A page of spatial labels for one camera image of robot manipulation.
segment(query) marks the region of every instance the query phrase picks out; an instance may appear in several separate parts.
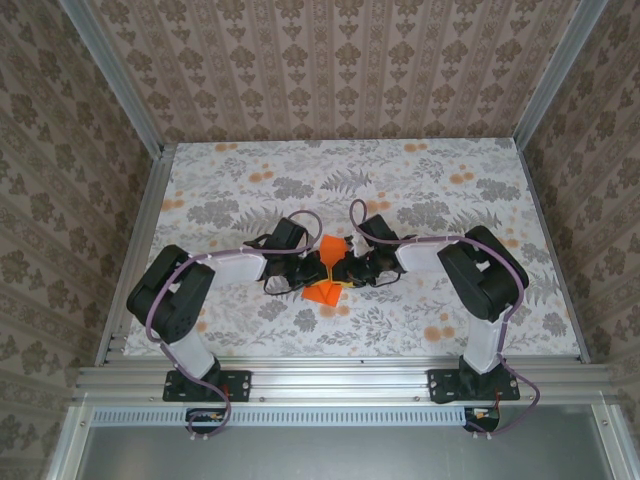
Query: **wall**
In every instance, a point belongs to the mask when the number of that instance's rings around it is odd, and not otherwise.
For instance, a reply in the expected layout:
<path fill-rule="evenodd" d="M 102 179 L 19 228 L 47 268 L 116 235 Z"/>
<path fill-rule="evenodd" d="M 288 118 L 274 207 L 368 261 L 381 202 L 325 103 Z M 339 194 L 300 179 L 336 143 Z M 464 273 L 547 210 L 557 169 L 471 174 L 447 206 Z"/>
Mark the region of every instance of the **wall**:
<path fill-rule="evenodd" d="M 610 0 L 525 156 L 594 360 L 640 444 L 640 2 Z"/>
<path fill-rule="evenodd" d="M 39 478 L 150 160 L 55 1 L 0 4 L 0 478 Z"/>
<path fill-rule="evenodd" d="M 576 0 L 91 0 L 166 142 L 506 137 Z"/>

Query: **floral table surface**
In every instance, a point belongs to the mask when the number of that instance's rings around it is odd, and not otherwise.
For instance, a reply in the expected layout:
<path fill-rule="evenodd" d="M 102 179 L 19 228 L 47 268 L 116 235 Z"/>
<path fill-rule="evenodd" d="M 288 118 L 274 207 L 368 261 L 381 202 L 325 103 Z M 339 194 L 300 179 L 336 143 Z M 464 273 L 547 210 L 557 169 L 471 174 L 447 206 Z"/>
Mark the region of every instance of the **floral table surface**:
<path fill-rule="evenodd" d="M 325 233 L 345 236 L 357 197 L 399 236 L 489 227 L 531 280 L 505 352 L 579 353 L 510 139 L 181 144 L 149 262 L 172 243 L 191 253 L 237 248 L 301 208 L 322 217 Z M 299 221 L 315 232 L 312 218 Z M 425 272 L 380 289 L 346 289 L 337 308 L 299 293 L 269 297 L 257 282 L 212 290 L 196 328 L 227 356 L 459 355 L 469 318 L 446 276 Z M 160 354 L 137 321 L 126 354 Z"/>

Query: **floral tablecloth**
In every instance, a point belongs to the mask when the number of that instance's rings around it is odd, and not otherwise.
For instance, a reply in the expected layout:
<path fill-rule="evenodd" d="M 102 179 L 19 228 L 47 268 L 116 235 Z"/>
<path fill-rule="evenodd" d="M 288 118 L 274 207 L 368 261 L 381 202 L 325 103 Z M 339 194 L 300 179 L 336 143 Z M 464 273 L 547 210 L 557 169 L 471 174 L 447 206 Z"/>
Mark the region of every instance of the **floral tablecloth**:
<path fill-rule="evenodd" d="M 322 217 L 325 233 L 345 236 L 356 197 L 399 236 L 489 227 L 531 280 L 505 352 L 579 353 L 510 139 L 181 144 L 149 262 L 171 243 L 192 253 L 236 248 L 301 208 Z M 298 220 L 315 232 L 312 218 Z M 299 293 L 269 297 L 257 282 L 212 290 L 196 328 L 218 355 L 459 355 L 469 318 L 444 274 L 412 273 L 380 289 L 346 289 L 336 308 Z M 126 353 L 159 354 L 137 321 Z"/>

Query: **gray floor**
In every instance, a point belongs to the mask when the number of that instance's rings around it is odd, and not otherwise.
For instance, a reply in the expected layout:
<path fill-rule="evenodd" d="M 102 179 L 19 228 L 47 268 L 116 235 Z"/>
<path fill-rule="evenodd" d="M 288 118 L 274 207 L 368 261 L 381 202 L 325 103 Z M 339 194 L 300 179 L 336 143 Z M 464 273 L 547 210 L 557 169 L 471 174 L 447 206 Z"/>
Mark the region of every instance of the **gray floor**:
<path fill-rule="evenodd" d="M 612 478 L 588 407 L 540 407 L 487 441 L 455 427 L 232 428 L 190 441 L 181 428 L 94 428 L 79 479 Z"/>

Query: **orange fabric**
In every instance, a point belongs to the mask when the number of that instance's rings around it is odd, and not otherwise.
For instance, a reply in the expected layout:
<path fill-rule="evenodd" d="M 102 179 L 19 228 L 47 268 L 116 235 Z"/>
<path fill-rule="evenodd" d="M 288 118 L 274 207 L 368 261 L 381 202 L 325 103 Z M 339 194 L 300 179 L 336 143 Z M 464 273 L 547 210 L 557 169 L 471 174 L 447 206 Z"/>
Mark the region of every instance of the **orange fabric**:
<path fill-rule="evenodd" d="M 320 260 L 329 271 L 329 280 L 320 282 L 312 287 L 305 287 L 302 292 L 302 298 L 313 302 L 322 303 L 335 307 L 338 305 L 340 295 L 342 294 L 342 285 L 335 284 L 331 281 L 331 269 L 333 266 L 344 258 L 347 253 L 347 242 L 343 238 L 325 235 L 320 243 Z"/>

